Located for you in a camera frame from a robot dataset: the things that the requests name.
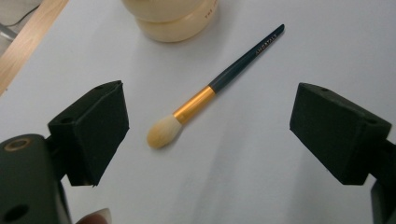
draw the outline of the white surface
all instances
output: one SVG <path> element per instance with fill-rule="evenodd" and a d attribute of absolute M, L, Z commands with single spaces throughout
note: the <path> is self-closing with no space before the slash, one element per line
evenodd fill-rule
<path fill-rule="evenodd" d="M 342 186 L 289 131 L 299 82 L 396 123 L 396 2 L 222 0 L 198 36 L 145 38 L 118 0 L 71 0 L 0 99 L 0 139 L 47 123 L 93 87 L 124 83 L 131 130 L 97 188 L 64 185 L 74 220 L 113 223 L 372 223 L 369 177 Z M 165 150 L 151 124 L 278 25 L 283 34 Z M 389 140 L 396 141 L 394 131 Z"/>

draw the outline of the fingertip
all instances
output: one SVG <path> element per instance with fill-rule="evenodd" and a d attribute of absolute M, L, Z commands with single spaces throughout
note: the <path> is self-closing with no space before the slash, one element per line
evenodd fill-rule
<path fill-rule="evenodd" d="M 77 224 L 111 224 L 110 209 L 105 208 L 82 218 Z"/>

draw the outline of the brush bristles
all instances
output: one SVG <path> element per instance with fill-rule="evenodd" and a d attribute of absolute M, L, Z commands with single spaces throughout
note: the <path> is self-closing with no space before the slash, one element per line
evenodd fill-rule
<path fill-rule="evenodd" d="M 181 126 L 173 115 L 160 119 L 148 131 L 148 145 L 153 148 L 164 147 L 177 136 Z"/>

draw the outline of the cream container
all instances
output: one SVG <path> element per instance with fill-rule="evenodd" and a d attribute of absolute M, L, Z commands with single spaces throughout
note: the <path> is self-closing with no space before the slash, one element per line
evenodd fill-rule
<path fill-rule="evenodd" d="M 142 21 L 174 21 L 193 12 L 203 0 L 122 0 L 125 7 Z"/>
<path fill-rule="evenodd" d="M 185 39 L 188 39 L 196 34 L 198 34 L 200 31 L 202 31 L 212 20 L 217 8 L 218 8 L 218 3 L 219 0 L 122 0 L 124 5 L 134 14 L 134 10 L 136 10 L 136 7 L 134 9 L 130 9 L 130 7 L 136 6 L 135 2 L 146 2 L 147 8 L 144 10 L 144 12 L 137 13 L 139 15 L 145 14 L 146 17 L 148 18 L 147 20 L 142 19 L 143 17 L 135 16 L 136 18 L 136 23 L 139 26 L 139 28 L 147 35 L 148 37 L 162 41 L 162 42 L 177 42 L 177 41 L 182 41 Z M 169 18 L 176 18 L 174 20 L 164 20 L 164 21 L 153 21 L 153 18 L 164 18 L 163 15 L 166 13 L 162 12 L 158 14 L 157 11 L 160 11 L 154 3 L 160 3 L 162 6 L 165 6 L 165 2 L 170 2 L 170 3 L 180 3 L 180 2 L 189 2 L 191 3 L 191 6 L 193 4 L 196 4 L 197 2 L 199 3 L 195 8 L 193 8 L 191 11 L 189 7 L 184 7 L 186 12 L 188 11 L 187 14 L 182 14 L 180 11 L 177 10 L 178 16 L 182 15 L 181 17 L 167 17 L 166 19 Z M 155 16 L 147 16 L 150 12 L 155 12 Z"/>

